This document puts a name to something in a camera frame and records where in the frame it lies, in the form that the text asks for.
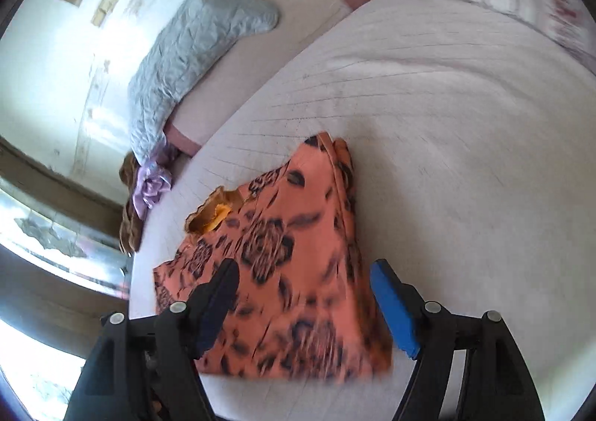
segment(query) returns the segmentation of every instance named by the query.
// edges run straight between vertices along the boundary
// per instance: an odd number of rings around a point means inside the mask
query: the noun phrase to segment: blue gripper pad
[[[371,266],[371,287],[385,322],[389,326],[394,343],[410,359],[414,359],[420,352],[420,344],[416,340],[414,323],[405,305],[391,285],[391,281],[376,262]]]

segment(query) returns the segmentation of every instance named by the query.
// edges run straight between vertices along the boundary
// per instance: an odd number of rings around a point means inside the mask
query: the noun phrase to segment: silver screw
[[[489,310],[486,313],[486,315],[488,317],[488,320],[491,320],[493,322],[500,322],[501,319],[503,318],[497,310]]]
[[[426,302],[424,309],[431,314],[437,314],[441,311],[441,306],[437,302]]]
[[[124,322],[124,319],[126,317],[124,316],[124,314],[121,314],[120,312],[118,312],[117,314],[112,314],[112,316],[110,317],[110,323],[112,325],[118,325],[122,322]]]
[[[186,303],[184,302],[174,302],[170,305],[170,311],[173,314],[180,314],[186,310]]]

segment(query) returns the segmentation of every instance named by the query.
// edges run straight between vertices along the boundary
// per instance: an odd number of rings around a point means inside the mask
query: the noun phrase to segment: white bed sheet
[[[185,217],[213,189],[279,166],[327,130],[354,159],[364,258],[386,257],[454,313],[501,311],[547,419],[565,419],[596,380],[595,123],[596,78],[536,31],[454,0],[373,0],[277,73],[190,161],[145,225],[130,315],[153,314],[151,268],[174,256]],[[554,392],[571,364],[566,392]],[[392,375],[374,382],[202,378],[230,419],[387,420],[412,368],[397,352]]]

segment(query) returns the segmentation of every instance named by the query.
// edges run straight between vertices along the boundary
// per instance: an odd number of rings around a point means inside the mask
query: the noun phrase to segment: folded orange cloth
[[[190,232],[174,259],[154,269],[162,311],[208,282],[223,259],[238,262],[237,301],[198,371],[339,382],[387,371],[391,338],[356,245],[346,143],[312,136],[290,162],[238,193],[251,201],[206,231],[224,213],[217,205],[232,209],[218,188],[187,219]]]

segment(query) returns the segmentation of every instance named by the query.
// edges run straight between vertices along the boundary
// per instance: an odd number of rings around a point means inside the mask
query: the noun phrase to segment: floral print fabric
[[[391,339],[355,242],[346,143],[312,136],[239,190],[254,200],[216,230],[187,235],[154,269],[161,312],[210,281],[223,259],[238,262],[237,300],[198,371],[339,382],[387,371]]]

